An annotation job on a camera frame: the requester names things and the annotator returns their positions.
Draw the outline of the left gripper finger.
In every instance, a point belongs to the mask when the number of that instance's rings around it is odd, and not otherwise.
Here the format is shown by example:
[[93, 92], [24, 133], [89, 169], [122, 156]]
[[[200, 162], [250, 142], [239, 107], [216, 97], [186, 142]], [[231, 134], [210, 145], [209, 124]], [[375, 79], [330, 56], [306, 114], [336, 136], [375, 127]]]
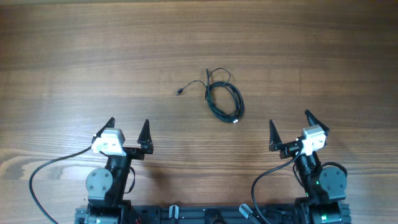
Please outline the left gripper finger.
[[150, 135], [150, 122], [148, 119], [144, 122], [137, 143], [141, 145], [141, 150], [144, 154], [153, 154], [154, 147]]
[[111, 117], [107, 123], [95, 134], [95, 138], [99, 138], [106, 128], [114, 128], [115, 118]]

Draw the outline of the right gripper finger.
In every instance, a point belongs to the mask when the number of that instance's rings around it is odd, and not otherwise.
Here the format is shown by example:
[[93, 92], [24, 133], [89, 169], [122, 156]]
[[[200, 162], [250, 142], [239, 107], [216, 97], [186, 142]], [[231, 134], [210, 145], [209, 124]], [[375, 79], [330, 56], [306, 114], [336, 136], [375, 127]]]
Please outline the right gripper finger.
[[283, 143], [279, 136], [279, 133], [277, 132], [275, 124], [271, 119], [269, 120], [269, 129], [270, 129], [269, 150], [272, 152], [280, 151], [282, 149]]
[[314, 126], [314, 125], [319, 125], [322, 130], [324, 131], [325, 135], [327, 136], [330, 132], [330, 129], [325, 126], [320, 120], [318, 120], [311, 112], [310, 110], [305, 110], [305, 115], [307, 117], [307, 121], [309, 123], [310, 126]]

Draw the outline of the black USB cable thick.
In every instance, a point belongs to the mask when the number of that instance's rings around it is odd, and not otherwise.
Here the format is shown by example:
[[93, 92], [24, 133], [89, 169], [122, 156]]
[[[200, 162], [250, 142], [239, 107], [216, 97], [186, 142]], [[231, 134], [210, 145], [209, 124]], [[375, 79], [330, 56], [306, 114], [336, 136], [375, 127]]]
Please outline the black USB cable thick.
[[211, 112], [224, 123], [237, 123], [245, 106], [240, 91], [230, 83], [214, 82], [205, 90], [205, 100]]

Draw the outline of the black USB cable thin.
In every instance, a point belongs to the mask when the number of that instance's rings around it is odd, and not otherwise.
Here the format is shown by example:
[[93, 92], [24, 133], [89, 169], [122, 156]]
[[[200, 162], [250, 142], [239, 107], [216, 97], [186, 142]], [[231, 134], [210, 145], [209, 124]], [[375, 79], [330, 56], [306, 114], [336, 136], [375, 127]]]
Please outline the black USB cable thin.
[[226, 73], [228, 74], [228, 79], [227, 79], [225, 82], [221, 82], [221, 81], [214, 82], [214, 83], [212, 83], [212, 85], [217, 84], [217, 85], [219, 85], [219, 86], [225, 86], [226, 84], [229, 83], [229, 81], [231, 80], [231, 77], [232, 77], [232, 74], [231, 74], [231, 72], [230, 72], [229, 70], [227, 70], [226, 68], [223, 68], [223, 67], [216, 68], [216, 69], [214, 69], [214, 70], [212, 70], [212, 71], [206, 69], [206, 80], [207, 80], [206, 83], [203, 82], [203, 81], [201, 81], [201, 80], [193, 80], [193, 81], [189, 82], [188, 84], [186, 84], [184, 87], [179, 88], [179, 89], [175, 92], [175, 96], [181, 95], [186, 87], [188, 87], [189, 85], [191, 85], [191, 84], [193, 84], [193, 83], [196, 83], [196, 82], [201, 83], [205, 88], [210, 87], [210, 85], [211, 85], [211, 84], [210, 84], [210, 77], [212, 76], [212, 74], [213, 74], [215, 71], [218, 71], [218, 70], [222, 70], [222, 71], [226, 72]]

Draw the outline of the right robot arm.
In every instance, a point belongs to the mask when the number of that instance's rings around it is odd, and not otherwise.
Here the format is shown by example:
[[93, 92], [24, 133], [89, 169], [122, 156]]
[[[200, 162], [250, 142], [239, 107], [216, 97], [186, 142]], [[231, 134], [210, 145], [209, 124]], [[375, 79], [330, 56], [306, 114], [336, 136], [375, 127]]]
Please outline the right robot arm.
[[305, 111], [309, 126], [296, 140], [283, 143], [275, 124], [269, 121], [269, 150], [278, 151], [281, 159], [289, 158], [295, 177], [306, 196], [295, 200], [300, 223], [351, 223], [349, 205], [344, 204], [348, 171], [339, 163], [322, 163], [317, 151], [326, 146], [330, 129], [309, 110]]

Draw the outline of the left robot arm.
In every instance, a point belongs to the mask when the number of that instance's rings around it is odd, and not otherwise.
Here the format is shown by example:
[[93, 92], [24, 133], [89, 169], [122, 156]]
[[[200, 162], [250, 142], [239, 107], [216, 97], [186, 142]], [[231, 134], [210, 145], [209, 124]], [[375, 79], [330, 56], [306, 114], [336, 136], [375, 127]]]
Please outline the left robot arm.
[[115, 118], [108, 122], [93, 136], [93, 152], [106, 156], [104, 168], [91, 171], [86, 178], [88, 206], [78, 208], [75, 224], [123, 224], [142, 223], [141, 216], [133, 209], [131, 201], [123, 199], [135, 186], [133, 182], [126, 189], [128, 175], [135, 171], [133, 160], [144, 160], [152, 154], [154, 146], [150, 135], [150, 122], [144, 121], [137, 139], [139, 147], [124, 147], [123, 131], [115, 127]]

